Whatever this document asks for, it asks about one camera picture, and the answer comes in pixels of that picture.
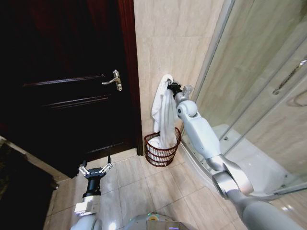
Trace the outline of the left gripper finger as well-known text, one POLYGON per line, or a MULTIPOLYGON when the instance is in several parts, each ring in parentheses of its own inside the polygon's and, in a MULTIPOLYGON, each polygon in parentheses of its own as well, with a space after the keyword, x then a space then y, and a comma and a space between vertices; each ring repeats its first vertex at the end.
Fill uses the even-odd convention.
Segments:
POLYGON ((86 166, 87 166, 87 160, 83 160, 82 163, 80 164, 79 168, 78 168, 80 173, 84 177, 86 177, 90 174, 90 172, 87 170, 86 166))
POLYGON ((113 167, 110 155, 108 155, 107 164, 100 170, 101 174, 107 174, 107 172, 113 167))

